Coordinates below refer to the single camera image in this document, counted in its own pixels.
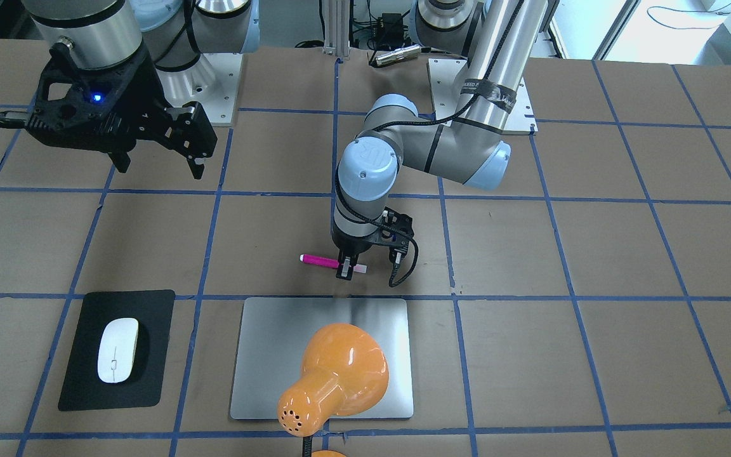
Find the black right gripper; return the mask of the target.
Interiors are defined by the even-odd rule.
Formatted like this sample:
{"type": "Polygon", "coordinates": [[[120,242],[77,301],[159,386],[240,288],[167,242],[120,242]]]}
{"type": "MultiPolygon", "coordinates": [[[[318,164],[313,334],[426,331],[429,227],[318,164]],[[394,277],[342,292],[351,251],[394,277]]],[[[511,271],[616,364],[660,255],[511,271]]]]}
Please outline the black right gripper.
{"type": "Polygon", "coordinates": [[[26,130],[49,147],[127,154],[155,141],[186,159],[200,180],[217,136],[203,104],[171,107],[145,44],[127,60],[80,69],[66,44],[53,44],[31,112],[0,112],[0,128],[26,130]]]}

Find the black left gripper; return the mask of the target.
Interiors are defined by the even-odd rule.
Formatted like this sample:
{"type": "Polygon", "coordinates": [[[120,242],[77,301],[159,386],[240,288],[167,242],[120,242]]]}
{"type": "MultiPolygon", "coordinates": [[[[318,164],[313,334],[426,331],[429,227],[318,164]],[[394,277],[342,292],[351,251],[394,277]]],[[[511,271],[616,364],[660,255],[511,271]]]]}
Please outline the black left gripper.
{"type": "Polygon", "coordinates": [[[392,241],[392,235],[383,230],[375,230],[367,236],[353,236],[333,225],[333,243],[338,249],[336,278],[350,281],[353,279],[355,267],[358,265],[358,256],[368,251],[371,246],[384,246],[392,241]]]}

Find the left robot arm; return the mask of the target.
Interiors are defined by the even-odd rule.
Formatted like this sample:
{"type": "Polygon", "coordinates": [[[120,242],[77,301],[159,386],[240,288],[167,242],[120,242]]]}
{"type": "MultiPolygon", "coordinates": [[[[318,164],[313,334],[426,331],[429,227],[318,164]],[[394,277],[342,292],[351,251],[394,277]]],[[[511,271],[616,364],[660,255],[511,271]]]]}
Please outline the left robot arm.
{"type": "Polygon", "coordinates": [[[547,9],[546,1],[414,3],[414,40],[466,60],[452,85],[455,110],[427,121],[406,96],[374,102],[334,174],[337,278],[351,280],[360,254],[385,246],[389,286],[403,283],[398,270],[418,244],[412,218],[386,207],[401,167],[480,190],[499,186],[511,154],[504,127],[547,9]]]}

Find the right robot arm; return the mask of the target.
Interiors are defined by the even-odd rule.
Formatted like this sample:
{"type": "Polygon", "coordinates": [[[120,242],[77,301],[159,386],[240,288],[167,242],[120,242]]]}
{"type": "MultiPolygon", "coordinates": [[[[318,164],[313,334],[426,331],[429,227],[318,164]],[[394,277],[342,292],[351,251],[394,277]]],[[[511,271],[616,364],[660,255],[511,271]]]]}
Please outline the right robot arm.
{"type": "Polygon", "coordinates": [[[180,154],[199,180],[229,103],[211,56],[255,52],[258,1],[24,1],[49,46],[35,104],[0,112],[47,147],[106,154],[125,173],[140,141],[180,154]]]}

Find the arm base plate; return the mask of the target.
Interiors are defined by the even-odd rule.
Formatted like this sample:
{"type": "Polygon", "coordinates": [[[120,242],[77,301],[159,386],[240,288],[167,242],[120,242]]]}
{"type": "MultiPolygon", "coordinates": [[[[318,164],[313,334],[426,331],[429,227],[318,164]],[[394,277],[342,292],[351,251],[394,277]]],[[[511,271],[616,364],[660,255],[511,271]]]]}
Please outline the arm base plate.
{"type": "Polygon", "coordinates": [[[200,102],[213,126],[229,127],[236,113],[243,63],[243,54],[203,54],[189,69],[157,70],[157,75],[172,105],[200,102]]]}
{"type": "MultiPolygon", "coordinates": [[[[465,64],[465,60],[429,58],[430,96],[435,119],[443,119],[455,113],[458,106],[458,93],[461,90],[456,79],[463,75],[465,64]]],[[[504,134],[528,135],[536,133],[538,129],[536,114],[532,108],[526,83],[520,81],[517,87],[516,104],[504,124],[504,134]]]]}

